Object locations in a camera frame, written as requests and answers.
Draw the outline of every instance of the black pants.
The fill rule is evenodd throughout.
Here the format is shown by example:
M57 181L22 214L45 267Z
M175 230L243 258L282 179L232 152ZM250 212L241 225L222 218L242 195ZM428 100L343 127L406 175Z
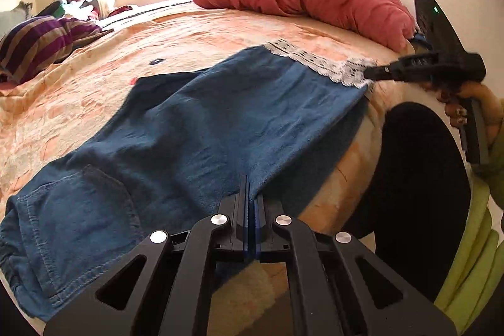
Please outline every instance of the black pants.
M371 184L344 230L375 233L376 254L430 301L448 275L471 201L464 163L443 121L404 103L386 116Z
M2 336L38 336L24 319L0 283L0 334Z

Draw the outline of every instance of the bed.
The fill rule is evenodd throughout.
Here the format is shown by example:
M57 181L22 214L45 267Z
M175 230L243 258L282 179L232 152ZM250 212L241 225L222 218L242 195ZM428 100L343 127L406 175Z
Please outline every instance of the bed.
M205 10L190 0L175 3L103 21L104 28L115 32L27 83L0 90L0 219L9 196L48 162L92 137L140 77L207 68L243 48L278 38L333 60L371 57L384 65L397 58L397 53L356 33L309 18ZM412 52L411 46L404 51ZM338 232L355 209L375 170L387 110L415 101L445 118L435 98L416 86L377 83L366 98L367 114L349 150L300 215L315 231ZM453 134L458 141L458 133ZM6 285L3 275L2 283ZM282 265L253 263L214 294L208 334L248 334L250 327L268 320L271 313L265 313L272 306L279 314L288 312L287 291ZM43 322L27 320L42 332Z

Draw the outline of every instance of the denim seam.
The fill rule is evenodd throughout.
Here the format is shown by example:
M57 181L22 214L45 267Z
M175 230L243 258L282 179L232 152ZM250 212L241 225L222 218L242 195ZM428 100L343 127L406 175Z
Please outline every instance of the denim seam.
M66 302L66 300L68 300L70 297L72 297L72 295L75 292L82 289L88 283L94 281L100 275L105 273L111 263L116 262L118 259L122 258L126 254L127 254L127 252L124 252L124 253L120 254L119 256L112 258L111 260L109 260L105 263L102 263L101 265L97 265L93 268L90 268L89 270L84 272L82 275L80 275L78 278L71 281L68 285L66 285L56 295L51 296L49 298L50 304L54 307L60 306L61 304Z
M19 278L19 276L15 273L16 271L14 271L12 268L10 255L6 255L4 258L2 258L2 260L0 261L0 269L4 265L6 267L8 267L9 275L6 274L5 269L2 269L3 275L4 275L5 279L7 280L7 284L11 288L12 293L14 294L14 296L16 296L16 289L17 289L17 287L19 287L21 285L22 282L21 282L21 278Z
M30 197L27 196L24 199L20 200L20 202L25 203L26 210L28 213L28 219L30 220L30 225L31 225L31 229L33 232L33 237L35 239L35 244L37 246L38 253L40 254L40 256L42 258L42 262L44 263L45 269L47 270L47 275L49 276L49 280L51 281L52 286L54 287L54 290L57 291L58 286L56 285L56 281L57 281L57 283L61 283L61 279L60 279L60 276L58 275L58 273L56 272L54 263L51 263L51 261L49 261L49 259L52 259L52 258L50 258L48 253L45 252L44 248L42 248L44 245L47 245L47 242L41 241L40 232L38 229L38 224L36 223L36 218L33 216L33 213L30 212L30 207L28 205L29 198Z
M84 168L82 168L82 170L77 171L69 176L65 176L63 178L60 178L59 180L51 181L50 183L43 184L40 187L33 190L32 192L30 192L29 194L26 194L23 197L18 198L18 202L25 203L25 206L26 206L27 212L28 212L28 218L29 218L29 221L30 221L30 224L32 227L32 232L33 232L33 235L35 238L37 250L38 250L39 254L41 255L41 258L44 263L45 269L47 270L49 279L54 287L54 290L56 291L56 293L53 296L48 298L49 302L54 307L58 307L58 306L64 304L64 302L66 302L66 300L68 300L70 297L72 297L72 295L75 292L82 289L89 282L95 280L101 274L106 272L108 269L108 266L111 263L117 261L118 259L122 258L124 255L127 254L127 252L122 253L119 256L114 257L113 259L111 259L107 262L104 262L101 265L90 268L86 272L82 273L78 278L75 278L73 281L71 281L70 283L68 283L66 286L64 286L61 289L59 289L59 287L56 286L55 282L61 283L61 279L60 279L60 276L58 275L58 273L54 267L54 263L51 262L52 258L50 257L50 255L47 254L47 252L44 251L44 247L47 246L47 242L42 241L40 238L40 233L39 233L39 229L38 229L38 225L37 225L37 218L35 217L33 212L30 212L30 207L28 205L28 201L33 196L40 194L42 192L45 192L46 190L50 189L51 187L53 187L54 185L56 185L62 181L71 180L71 179L74 179L80 175L86 175L86 174L97 174L99 177L108 180L110 184L113 184L116 188L118 188L122 192L122 194L125 196L125 199L126 199L125 211L128 216L128 219L129 219L129 226L133 231L132 232L132 235L133 235L132 239L134 240L134 242L136 244L138 244L139 242L141 242L143 240L143 238L145 236L143 233L141 224L140 224L140 220L138 218L138 214L135 212L135 207L134 207L133 201L131 199L131 196L130 196L128 190L126 189L126 187L124 186L124 184L122 182L120 182L119 180L115 179L114 177L109 176L107 173L103 172L99 168L92 166L91 164L87 164Z
M5 243L5 241L2 239L2 227L0 226L0 249L2 249L3 247L6 247L7 244ZM0 258L0 266L4 263L4 261L6 261L7 259L9 258L9 254L6 253L4 254L1 258Z
M51 181L50 183L42 184L40 187L35 188L32 192L24 195L23 197L19 197L18 200L25 201L27 198L33 197L36 193L38 193L38 191L44 192L45 190L49 189L50 187L52 187L55 184L58 184L62 181L70 180L72 178L75 178L78 174L86 174L87 169L90 167L92 167L92 166L90 164L88 164L84 168L82 168L82 170L77 171L76 173L73 173L71 175L67 175L66 177L60 178L59 180L56 180L56 181Z

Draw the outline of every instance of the person's hand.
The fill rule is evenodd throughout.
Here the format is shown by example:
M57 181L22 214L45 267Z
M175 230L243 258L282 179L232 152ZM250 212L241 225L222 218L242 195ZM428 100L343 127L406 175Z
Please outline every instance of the person's hand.
M478 99L481 102L488 145L492 145L501 129L504 110L499 99L487 86L475 81L466 81L456 94L448 94L443 90L436 90L429 83L422 84L421 86L426 90L436 93L437 100L445 104L444 112L450 118L450 124L457 128L467 124L468 121L466 117L467 112L457 103L457 97L463 99L473 97Z

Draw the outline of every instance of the green sleeve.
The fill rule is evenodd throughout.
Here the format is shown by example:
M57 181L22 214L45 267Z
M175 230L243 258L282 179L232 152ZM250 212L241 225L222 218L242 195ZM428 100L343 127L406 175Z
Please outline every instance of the green sleeve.
M490 149L490 164L474 166L473 170L488 184L493 200L504 209L504 125Z

